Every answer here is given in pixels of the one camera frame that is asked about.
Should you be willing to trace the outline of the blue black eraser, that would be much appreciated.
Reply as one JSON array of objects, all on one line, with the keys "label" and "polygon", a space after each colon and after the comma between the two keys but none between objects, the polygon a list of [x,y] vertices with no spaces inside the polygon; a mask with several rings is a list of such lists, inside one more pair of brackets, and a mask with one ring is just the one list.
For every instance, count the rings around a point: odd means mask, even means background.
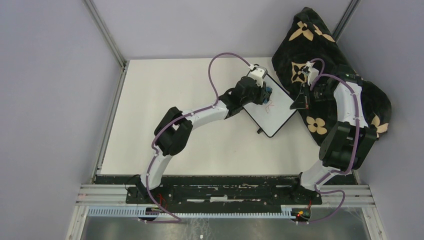
[{"label": "blue black eraser", "polygon": [[263,104],[267,104],[270,101],[272,92],[273,89],[269,86],[265,86],[263,88]]}]

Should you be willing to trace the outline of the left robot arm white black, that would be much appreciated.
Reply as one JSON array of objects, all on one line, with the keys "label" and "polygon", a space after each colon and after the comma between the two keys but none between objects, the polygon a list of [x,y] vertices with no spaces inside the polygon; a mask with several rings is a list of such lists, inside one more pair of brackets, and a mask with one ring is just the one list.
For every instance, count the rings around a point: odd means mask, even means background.
[{"label": "left robot arm white black", "polygon": [[266,82],[243,76],[235,87],[219,95],[209,106],[186,111],[175,106],[170,108],[154,130],[152,159],[135,185],[138,197],[147,204],[156,200],[156,188],[161,185],[165,169],[170,160],[184,150],[192,131],[206,124],[231,118],[245,105],[264,105],[270,100],[272,92]]}]

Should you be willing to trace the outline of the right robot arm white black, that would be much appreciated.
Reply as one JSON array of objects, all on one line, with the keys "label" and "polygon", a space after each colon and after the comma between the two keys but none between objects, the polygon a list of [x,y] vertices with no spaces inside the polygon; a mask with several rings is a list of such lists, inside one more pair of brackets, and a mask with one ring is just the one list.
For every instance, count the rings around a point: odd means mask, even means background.
[{"label": "right robot arm white black", "polygon": [[310,109],[311,100],[334,100],[336,123],[320,145],[318,161],[300,174],[299,184],[289,189],[289,198],[301,204],[309,191],[318,192],[331,178],[358,169],[377,139],[377,130],[366,122],[361,93],[363,80],[353,73],[338,71],[335,75],[319,73],[311,66],[303,67],[307,82],[290,106]]}]

